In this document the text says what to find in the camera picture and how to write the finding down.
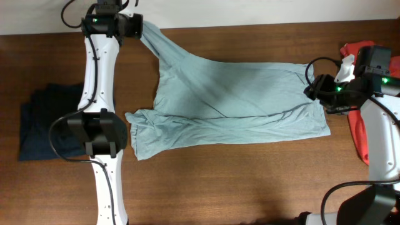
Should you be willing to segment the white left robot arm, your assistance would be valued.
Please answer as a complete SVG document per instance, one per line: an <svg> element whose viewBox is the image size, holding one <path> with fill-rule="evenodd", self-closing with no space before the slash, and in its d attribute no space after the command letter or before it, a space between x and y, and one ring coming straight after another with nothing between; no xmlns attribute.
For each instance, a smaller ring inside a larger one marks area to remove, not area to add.
<svg viewBox="0 0 400 225"><path fill-rule="evenodd" d="M97 223L127 225L122 191L122 159L128 129L115 113L114 68L124 38L139 39L143 15L138 1L98 1L81 22L85 37L86 70L78 110L67 119L93 169Z"/></svg>

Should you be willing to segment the light blue t-shirt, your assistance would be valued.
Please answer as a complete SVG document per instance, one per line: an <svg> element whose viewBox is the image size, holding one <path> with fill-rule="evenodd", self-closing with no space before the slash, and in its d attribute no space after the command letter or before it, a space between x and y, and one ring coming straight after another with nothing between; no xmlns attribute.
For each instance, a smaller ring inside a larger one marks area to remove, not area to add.
<svg viewBox="0 0 400 225"><path fill-rule="evenodd" d="M205 144L296 141L330 135L323 107L304 94L304 64L218 62L187 52L150 22L142 43L159 60L152 109L127 113L139 160Z"/></svg>

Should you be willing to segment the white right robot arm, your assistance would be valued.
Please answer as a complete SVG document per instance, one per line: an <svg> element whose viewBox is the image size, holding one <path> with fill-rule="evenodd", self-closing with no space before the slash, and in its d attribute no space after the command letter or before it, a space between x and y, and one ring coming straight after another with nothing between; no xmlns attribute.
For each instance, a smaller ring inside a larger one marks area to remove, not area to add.
<svg viewBox="0 0 400 225"><path fill-rule="evenodd" d="M399 224L399 79L389 71L391 49L362 47L356 56L336 61L336 77L319 75L308 80L305 95L319 100L328 114L358 109L364 122L369 178L332 187L318 214L302 213L305 225ZM328 197L338 189L364 186L345 200L337 212L327 213Z"/></svg>

